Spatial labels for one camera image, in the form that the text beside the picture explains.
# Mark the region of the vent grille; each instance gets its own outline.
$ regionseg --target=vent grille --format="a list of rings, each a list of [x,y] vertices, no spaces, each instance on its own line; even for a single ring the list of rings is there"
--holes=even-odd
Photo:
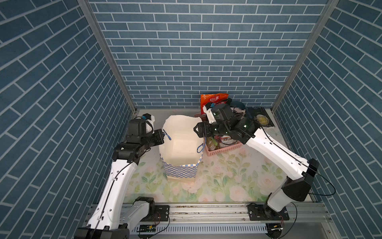
[[[163,224],[157,226],[155,232],[159,232],[166,228],[167,225]],[[139,225],[137,225],[130,233],[137,235]],[[142,232],[141,234],[154,234],[155,232]],[[267,233],[265,223],[253,224],[175,224],[170,225],[168,228],[161,232],[161,234],[247,234],[247,233]]]

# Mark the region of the blue rope handle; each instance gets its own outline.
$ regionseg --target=blue rope handle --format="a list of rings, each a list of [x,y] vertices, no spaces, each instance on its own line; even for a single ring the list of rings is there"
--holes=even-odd
[[[163,130],[163,132],[164,132],[164,135],[167,135],[168,139],[171,140],[171,137],[166,133],[166,131]]]
[[[196,152],[197,152],[197,153],[201,153],[201,152],[203,151],[203,149],[204,149],[205,146],[206,146],[206,138],[204,138],[204,142],[203,142],[201,145],[199,145],[199,147],[196,149]]]

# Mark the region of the blue brick wallpaper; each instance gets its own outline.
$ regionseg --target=blue brick wallpaper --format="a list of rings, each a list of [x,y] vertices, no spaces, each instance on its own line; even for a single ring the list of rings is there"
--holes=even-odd
[[[0,238],[72,238],[130,115],[76,0],[0,1]]]
[[[271,106],[327,0],[90,0],[138,108]]]
[[[380,0],[340,0],[276,110],[292,149],[337,188],[318,199],[349,239],[382,232],[381,13]]]

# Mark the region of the pink plastic basket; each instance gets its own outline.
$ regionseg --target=pink plastic basket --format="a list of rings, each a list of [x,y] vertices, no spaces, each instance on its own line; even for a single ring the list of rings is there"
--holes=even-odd
[[[194,117],[200,117],[203,121],[206,121],[206,114],[201,115],[199,113],[199,114],[195,114]],[[228,146],[228,147],[225,147],[225,148],[221,148],[221,149],[218,149],[218,150],[209,151],[208,147],[204,147],[204,150],[206,151],[207,156],[210,157],[210,156],[218,154],[218,153],[227,152],[227,151],[235,150],[237,148],[241,148],[242,146],[243,146],[243,144],[238,142],[237,144],[234,144],[234,145],[231,145],[231,146]]]

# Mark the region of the snack package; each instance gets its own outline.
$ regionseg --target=snack package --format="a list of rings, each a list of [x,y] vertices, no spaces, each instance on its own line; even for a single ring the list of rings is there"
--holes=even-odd
[[[228,135],[224,136],[215,136],[215,140],[219,142],[219,148],[225,148],[237,143],[237,140],[232,139]]]
[[[213,137],[207,137],[208,151],[217,150],[217,143]]]
[[[228,99],[228,94],[218,93],[218,94],[202,94],[200,96],[200,112],[204,114],[203,106],[205,106],[208,102],[218,103],[222,100]]]

